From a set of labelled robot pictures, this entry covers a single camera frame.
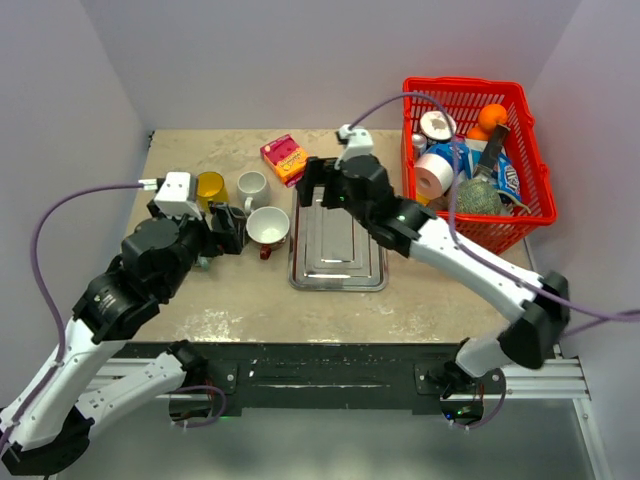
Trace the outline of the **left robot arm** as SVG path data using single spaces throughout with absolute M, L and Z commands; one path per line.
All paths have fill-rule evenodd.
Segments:
M 101 367 L 169 303 L 199 258 L 238 255 L 246 217 L 211 203 L 211 220 L 171 218 L 154 204 L 151 218 L 123 239 L 121 252 L 73 308 L 64 344 L 25 393 L 1 411 L 14 476 L 55 475 L 73 464 L 113 421 L 156 395 L 209 388 L 207 360 L 187 340 L 170 344 L 141 370 L 87 391 Z

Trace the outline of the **white speckled mug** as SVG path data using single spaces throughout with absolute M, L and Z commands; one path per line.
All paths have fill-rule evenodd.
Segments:
M 236 193 L 246 215 L 271 203 L 271 189 L 267 178 L 258 171 L 243 173 L 237 180 Z

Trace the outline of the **dark red mug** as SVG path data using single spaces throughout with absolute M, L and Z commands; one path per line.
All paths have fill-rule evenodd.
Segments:
M 249 215 L 246 231 L 250 240 L 258 245 L 261 260 L 268 260 L 286 243 L 290 225 L 287 213 L 273 206 L 258 208 Z

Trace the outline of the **teal green mug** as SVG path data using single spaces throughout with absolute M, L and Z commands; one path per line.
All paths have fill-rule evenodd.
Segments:
M 206 257 L 199 256 L 196 260 L 196 265 L 202 270 L 208 270 L 210 268 L 210 262 Z

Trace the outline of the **yellow mug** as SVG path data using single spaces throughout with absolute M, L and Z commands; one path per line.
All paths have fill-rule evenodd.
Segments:
M 229 194 L 223 176 L 218 172 L 203 172 L 197 176 L 196 198 L 200 207 L 208 211 L 209 203 L 228 203 Z

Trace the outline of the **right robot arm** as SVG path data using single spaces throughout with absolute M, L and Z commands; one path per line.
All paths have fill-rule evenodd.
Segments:
M 309 158 L 296 185 L 300 206 L 312 205 L 316 187 L 324 190 L 323 207 L 348 212 L 379 246 L 446 273 L 509 321 L 494 336 L 463 340 L 453 359 L 428 372 L 431 382 L 466 393 L 506 365 L 543 366 L 569 323 L 564 276 L 521 269 L 456 235 L 434 211 L 396 194 L 371 154 L 346 161 Z

